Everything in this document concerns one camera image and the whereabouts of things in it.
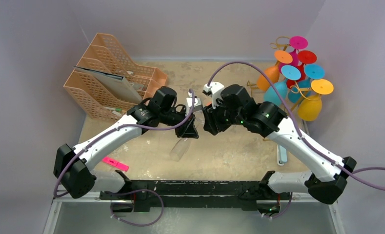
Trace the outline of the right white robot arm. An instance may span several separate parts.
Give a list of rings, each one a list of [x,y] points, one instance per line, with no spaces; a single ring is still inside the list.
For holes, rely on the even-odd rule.
[[[356,161],[328,151],[305,132],[272,102],[256,103],[247,90],[237,84],[224,87],[219,82],[206,84],[203,93],[212,98],[203,107],[204,130],[217,135],[232,125],[241,125],[284,147],[300,160],[308,171],[280,173],[270,171],[259,185],[260,194],[272,198],[281,193],[305,193],[324,204],[333,204],[343,193],[348,174]]]

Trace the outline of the blue wine glass front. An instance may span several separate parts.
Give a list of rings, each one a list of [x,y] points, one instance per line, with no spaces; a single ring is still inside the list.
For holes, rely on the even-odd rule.
[[[285,77],[284,81],[274,83],[272,86],[270,86],[264,94],[264,101],[271,102],[277,106],[281,106],[288,92],[286,81],[296,81],[301,78],[301,72],[299,69],[291,65],[284,65],[282,67],[282,75]]]

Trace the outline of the clear wine glass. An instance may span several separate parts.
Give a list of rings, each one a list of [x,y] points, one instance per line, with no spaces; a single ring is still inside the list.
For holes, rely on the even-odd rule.
[[[196,130],[199,129],[200,126],[204,124],[204,116],[202,112],[198,112],[195,114],[195,123],[194,127]],[[172,148],[169,156],[173,161],[180,161],[180,159],[186,154],[188,149],[190,148],[191,143],[196,140],[195,138],[180,138],[178,142]]]

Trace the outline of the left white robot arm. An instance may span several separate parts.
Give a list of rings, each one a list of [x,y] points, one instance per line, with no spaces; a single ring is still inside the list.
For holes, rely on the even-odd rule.
[[[72,147],[61,145],[56,152],[53,174],[57,178],[53,196],[67,194],[80,198],[93,189],[97,177],[91,172],[106,156],[126,142],[147,131],[175,130],[177,137],[198,138],[194,127],[194,111],[200,99],[193,89],[188,92],[190,102],[177,111],[177,93],[169,87],[159,88],[149,97],[130,108],[112,126],[95,137]]]

